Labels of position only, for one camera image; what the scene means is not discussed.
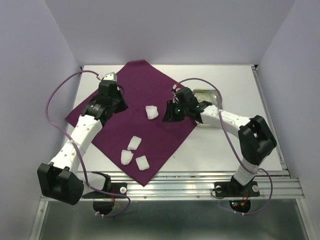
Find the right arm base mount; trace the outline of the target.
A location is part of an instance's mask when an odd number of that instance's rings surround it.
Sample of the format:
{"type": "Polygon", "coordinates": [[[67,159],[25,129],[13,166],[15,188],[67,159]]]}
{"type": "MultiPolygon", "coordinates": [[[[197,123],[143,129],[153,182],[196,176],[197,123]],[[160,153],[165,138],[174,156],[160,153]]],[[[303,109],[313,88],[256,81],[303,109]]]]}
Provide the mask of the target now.
{"type": "Polygon", "coordinates": [[[214,183],[210,194],[216,199],[231,198],[230,208],[245,215],[251,209],[250,198],[259,197],[260,190],[256,181],[251,181],[245,186],[233,181],[219,181],[214,183]]]}

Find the white gauze pad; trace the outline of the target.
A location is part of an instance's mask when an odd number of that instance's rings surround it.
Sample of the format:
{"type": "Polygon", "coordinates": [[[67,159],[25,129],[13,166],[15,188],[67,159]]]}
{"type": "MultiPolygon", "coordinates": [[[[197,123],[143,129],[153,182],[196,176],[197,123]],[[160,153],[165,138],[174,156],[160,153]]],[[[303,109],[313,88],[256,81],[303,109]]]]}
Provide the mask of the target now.
{"type": "Polygon", "coordinates": [[[140,145],[140,143],[141,143],[141,141],[142,141],[142,139],[141,139],[140,137],[138,137],[138,136],[133,136],[133,137],[131,138],[128,146],[127,146],[127,149],[128,149],[129,151],[131,151],[131,150],[133,150],[133,151],[137,150],[138,147],[139,147],[139,145],[140,145]]]}
{"type": "Polygon", "coordinates": [[[158,108],[154,105],[147,105],[145,107],[145,111],[146,111],[148,120],[156,119],[159,116],[158,108]]]}
{"type": "Polygon", "coordinates": [[[140,171],[144,171],[150,168],[147,157],[145,155],[137,157],[135,161],[140,171]]]}
{"type": "Polygon", "coordinates": [[[133,155],[134,154],[130,150],[123,149],[121,151],[121,158],[120,158],[121,164],[124,166],[128,165],[131,162],[133,155]]]}

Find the packaged gauze bag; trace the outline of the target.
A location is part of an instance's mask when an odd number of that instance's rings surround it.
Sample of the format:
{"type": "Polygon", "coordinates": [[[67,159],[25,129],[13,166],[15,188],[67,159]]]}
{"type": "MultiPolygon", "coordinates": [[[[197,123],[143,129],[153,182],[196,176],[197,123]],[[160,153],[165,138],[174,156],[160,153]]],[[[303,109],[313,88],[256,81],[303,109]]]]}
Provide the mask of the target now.
{"type": "Polygon", "coordinates": [[[213,105],[217,104],[217,96],[211,92],[196,92],[194,95],[199,103],[206,101],[212,103],[213,105]]]}

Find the stainless steel tray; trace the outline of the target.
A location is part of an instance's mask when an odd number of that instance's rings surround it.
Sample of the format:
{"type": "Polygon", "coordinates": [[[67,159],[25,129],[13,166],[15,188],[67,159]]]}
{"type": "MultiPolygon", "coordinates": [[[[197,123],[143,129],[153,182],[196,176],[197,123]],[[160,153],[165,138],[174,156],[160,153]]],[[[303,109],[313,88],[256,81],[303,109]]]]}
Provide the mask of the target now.
{"type": "MultiPolygon", "coordinates": [[[[206,101],[211,103],[217,109],[219,108],[219,102],[222,100],[222,98],[219,96],[215,88],[195,88],[192,92],[199,103],[206,101]]],[[[197,128],[221,129],[221,125],[204,124],[198,121],[195,122],[197,128]]]]}

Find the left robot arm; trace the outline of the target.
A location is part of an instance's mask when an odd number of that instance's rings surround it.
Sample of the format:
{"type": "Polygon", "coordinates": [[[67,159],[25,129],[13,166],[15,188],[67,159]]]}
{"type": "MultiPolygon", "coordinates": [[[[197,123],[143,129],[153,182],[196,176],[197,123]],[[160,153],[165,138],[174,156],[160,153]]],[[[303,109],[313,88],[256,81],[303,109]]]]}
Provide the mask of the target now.
{"type": "Polygon", "coordinates": [[[88,176],[83,180],[77,177],[78,167],[83,165],[83,156],[96,135],[103,129],[113,114],[128,108],[121,86],[115,80],[102,80],[95,95],[82,110],[71,135],[57,155],[37,169],[40,189],[45,197],[75,205],[85,195],[85,189],[100,197],[119,197],[111,190],[108,175],[100,173],[94,187],[88,176]]]}

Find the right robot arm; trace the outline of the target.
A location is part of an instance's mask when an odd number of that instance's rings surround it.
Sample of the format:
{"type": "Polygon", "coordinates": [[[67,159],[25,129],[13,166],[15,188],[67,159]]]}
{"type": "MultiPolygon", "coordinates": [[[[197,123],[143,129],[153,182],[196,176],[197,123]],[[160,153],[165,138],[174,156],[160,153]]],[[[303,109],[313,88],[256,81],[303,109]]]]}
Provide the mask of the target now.
{"type": "Polygon", "coordinates": [[[241,150],[239,167],[226,189],[235,195],[242,195],[258,174],[262,162],[277,146],[266,120],[260,115],[249,118],[227,112],[220,104],[199,102],[188,87],[174,86],[171,91],[174,98],[166,104],[163,122],[181,122],[188,117],[198,123],[222,129],[226,137],[237,137],[241,150]]]}

